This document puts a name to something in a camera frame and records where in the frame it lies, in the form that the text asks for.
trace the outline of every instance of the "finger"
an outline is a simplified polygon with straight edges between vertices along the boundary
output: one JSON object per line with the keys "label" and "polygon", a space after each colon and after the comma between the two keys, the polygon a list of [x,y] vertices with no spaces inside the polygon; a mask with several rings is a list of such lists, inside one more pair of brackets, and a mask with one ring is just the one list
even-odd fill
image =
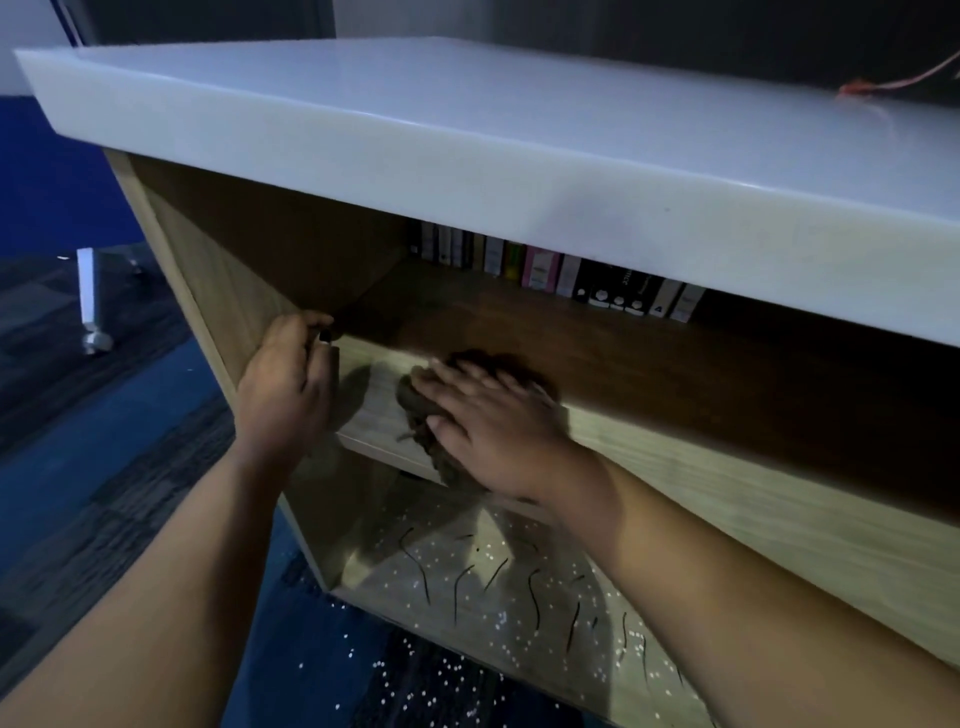
{"label": "finger", "polygon": [[521,395],[522,397],[527,396],[527,390],[518,381],[516,381],[516,378],[513,375],[500,371],[496,373],[496,378],[500,380],[503,386],[505,386],[514,394]]}
{"label": "finger", "polygon": [[337,380],[340,350],[332,344],[314,339],[306,363],[306,386],[325,395],[332,395]]}
{"label": "finger", "polygon": [[447,417],[430,415],[426,419],[427,425],[437,438],[437,442],[453,455],[465,468],[470,457],[470,439],[462,427]]}
{"label": "finger", "polygon": [[333,317],[321,311],[301,311],[300,316],[309,327],[333,326]]}
{"label": "finger", "polygon": [[332,323],[332,316],[319,311],[301,311],[300,313],[277,316],[263,337],[263,345],[305,347],[309,327],[329,326]]}
{"label": "finger", "polygon": [[472,376],[467,376],[456,367],[448,367],[440,359],[430,360],[430,369],[441,381],[455,387],[465,395],[476,395],[482,390],[482,385]]}
{"label": "finger", "polygon": [[487,372],[487,370],[483,367],[477,366],[471,361],[458,361],[457,366],[469,376],[487,387],[487,389],[503,389],[503,385],[490,376],[490,373]]}
{"label": "finger", "polygon": [[462,422],[464,418],[469,417],[469,405],[459,390],[420,373],[413,373],[410,380],[413,382],[414,389],[428,400],[436,402],[454,419]]}

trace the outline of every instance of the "forearm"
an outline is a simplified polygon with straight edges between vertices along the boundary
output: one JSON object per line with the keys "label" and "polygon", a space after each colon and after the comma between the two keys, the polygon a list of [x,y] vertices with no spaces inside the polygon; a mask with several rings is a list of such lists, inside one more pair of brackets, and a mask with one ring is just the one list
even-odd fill
{"label": "forearm", "polygon": [[217,724],[250,630],[280,487],[245,472],[232,453],[217,463],[0,704],[0,723]]}
{"label": "forearm", "polygon": [[946,725],[957,675],[588,450],[546,505],[727,725]]}

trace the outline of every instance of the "book spine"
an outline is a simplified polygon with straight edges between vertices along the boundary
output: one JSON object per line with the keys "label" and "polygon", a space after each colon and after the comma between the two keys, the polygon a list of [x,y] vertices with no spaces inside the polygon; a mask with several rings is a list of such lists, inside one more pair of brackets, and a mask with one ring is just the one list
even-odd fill
{"label": "book spine", "polygon": [[564,262],[557,276],[557,295],[565,299],[573,298],[573,287],[577,284],[577,274],[583,259],[577,255],[564,255]]}
{"label": "book spine", "polygon": [[682,285],[678,280],[665,279],[660,284],[660,290],[657,291],[657,296],[650,306],[650,315],[662,319],[670,313],[670,308],[673,306],[673,302],[677,300],[677,294],[680,293]]}
{"label": "book spine", "polygon": [[648,295],[649,289],[651,288],[652,278],[653,276],[650,276],[646,273],[634,274],[633,285],[630,289],[630,297],[623,310],[632,316],[642,316],[647,312],[646,308],[643,306],[643,302],[645,297]]}
{"label": "book spine", "polygon": [[702,285],[687,283],[684,286],[684,290],[680,292],[680,297],[673,307],[673,313],[670,314],[670,318],[682,324],[688,322],[693,315],[694,309],[697,307],[697,303],[704,297],[706,291],[707,289]]}
{"label": "book spine", "polygon": [[573,296],[577,303],[589,303],[593,278],[600,271],[600,263],[595,260],[583,260],[577,271],[577,282],[573,286]]}
{"label": "book spine", "polygon": [[523,267],[523,287],[535,291],[553,293],[557,290],[557,275],[560,273],[560,254],[543,248],[527,247]]}
{"label": "book spine", "polygon": [[622,311],[627,307],[627,301],[630,299],[634,291],[634,277],[640,277],[639,273],[630,270],[629,268],[617,268],[616,278],[613,281],[611,297],[610,297],[610,308],[614,311]]}
{"label": "book spine", "polygon": [[462,268],[469,270],[473,267],[473,233],[464,231],[464,264]]}
{"label": "book spine", "polygon": [[479,232],[473,234],[473,270],[475,271],[483,271],[483,266],[486,262],[484,257],[484,252],[487,248],[486,243],[486,235],[481,235]]}
{"label": "book spine", "polygon": [[503,252],[503,277],[506,280],[520,283],[520,277],[523,275],[524,248],[526,246],[521,243],[507,243]]}
{"label": "book spine", "polygon": [[423,223],[413,218],[407,218],[407,248],[411,257],[420,257],[420,237]]}
{"label": "book spine", "polygon": [[464,232],[457,228],[450,230],[450,265],[464,267]]}
{"label": "book spine", "polygon": [[484,272],[491,276],[499,276],[503,271],[503,245],[502,237],[487,237],[487,250],[484,252]]}
{"label": "book spine", "polygon": [[437,260],[437,226],[433,223],[420,224],[420,257],[431,263]]}
{"label": "book spine", "polygon": [[437,248],[437,262],[449,265],[452,254],[453,231],[448,225],[440,225],[440,237]]}
{"label": "book spine", "polygon": [[607,263],[598,263],[593,274],[593,285],[590,287],[590,298],[587,303],[597,308],[610,308],[612,290],[619,283],[620,274],[616,266]]}

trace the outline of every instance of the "chair leg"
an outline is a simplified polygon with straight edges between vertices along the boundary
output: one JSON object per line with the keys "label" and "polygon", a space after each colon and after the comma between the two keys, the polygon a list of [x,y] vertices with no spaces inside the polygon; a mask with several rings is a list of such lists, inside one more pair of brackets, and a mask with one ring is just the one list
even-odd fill
{"label": "chair leg", "polygon": [[77,251],[77,273],[80,275],[80,318],[86,329],[83,345],[87,354],[109,352],[113,339],[100,328],[100,292],[97,252],[93,248]]}

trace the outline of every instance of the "wooden shelf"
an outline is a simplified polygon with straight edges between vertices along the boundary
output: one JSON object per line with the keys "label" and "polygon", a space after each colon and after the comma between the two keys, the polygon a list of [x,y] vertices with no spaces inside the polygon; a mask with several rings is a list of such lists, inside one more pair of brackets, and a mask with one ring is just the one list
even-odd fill
{"label": "wooden shelf", "polygon": [[[703,311],[691,325],[637,319],[407,259],[338,323],[347,360],[376,362],[377,387],[428,354],[511,352],[579,411],[938,517],[960,512],[947,486],[960,351],[737,297],[714,296]],[[395,423],[388,439],[405,429]],[[399,467],[425,462],[410,442],[375,446]]]}
{"label": "wooden shelf", "polygon": [[[274,316],[337,314],[338,434],[280,501],[325,589],[616,722],[709,724],[672,674],[640,679],[635,642],[617,666],[625,614],[649,656],[667,657],[562,529],[525,518],[542,512],[398,472],[437,477],[398,439],[396,380],[428,354],[478,347],[518,354],[551,378],[578,441],[960,665],[958,350],[723,295],[704,299],[689,325],[596,310],[405,258],[405,221],[392,215],[108,156],[228,400]],[[540,552],[522,550],[528,530]],[[397,543],[407,531],[411,552],[432,556],[429,604]],[[487,569],[508,551],[514,561],[484,595]],[[453,625],[451,587],[468,567]],[[524,592],[534,568],[551,585],[539,635]],[[566,664],[551,662],[561,644],[566,654],[578,600],[598,632],[575,625]],[[496,630],[504,615],[509,629]],[[501,631],[520,653],[505,652]]]}
{"label": "wooden shelf", "polygon": [[[638,320],[403,261],[338,317],[341,442],[437,480],[420,449],[397,440],[396,380],[428,354],[521,354],[559,385],[574,439],[960,664],[960,630],[944,619],[960,613],[960,528],[952,498],[937,492],[953,482],[957,415],[931,386],[956,352],[715,303],[702,326]],[[898,376],[911,360],[931,372],[926,382]],[[924,478],[936,488],[917,498]]]}

